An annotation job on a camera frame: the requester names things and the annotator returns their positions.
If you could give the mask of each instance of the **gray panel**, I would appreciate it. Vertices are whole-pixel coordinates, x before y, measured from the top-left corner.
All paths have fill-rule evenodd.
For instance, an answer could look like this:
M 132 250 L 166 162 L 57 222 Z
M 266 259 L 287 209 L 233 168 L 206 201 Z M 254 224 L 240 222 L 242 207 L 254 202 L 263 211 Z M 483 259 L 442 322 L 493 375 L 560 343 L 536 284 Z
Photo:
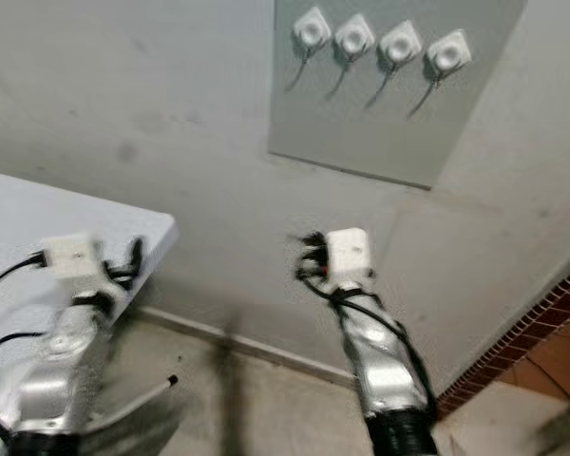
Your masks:
M 332 30 L 362 12 L 379 38 L 411 19 L 426 47 L 464 29 L 473 62 L 448 76 L 418 110 L 432 73 L 420 56 L 385 82 L 375 49 L 348 71 L 324 46 L 301 64 L 291 34 L 314 5 L 276 0 L 269 150 L 356 174 L 430 187 L 458 140 L 525 0 L 348 0 L 317 4 Z

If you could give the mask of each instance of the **floor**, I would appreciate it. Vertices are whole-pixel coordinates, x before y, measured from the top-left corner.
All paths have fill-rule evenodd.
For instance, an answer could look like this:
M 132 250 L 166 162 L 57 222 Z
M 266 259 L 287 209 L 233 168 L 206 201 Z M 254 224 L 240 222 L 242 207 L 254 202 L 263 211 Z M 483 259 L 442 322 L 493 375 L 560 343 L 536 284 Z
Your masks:
M 570 323 L 533 349 L 529 357 L 570 393 Z M 566 399 L 549 378 L 527 359 L 505 372 L 499 380 L 552 397 Z
M 121 325 L 99 402 L 109 411 L 173 372 L 182 414 L 161 456 L 371 455 L 352 390 L 137 319 Z

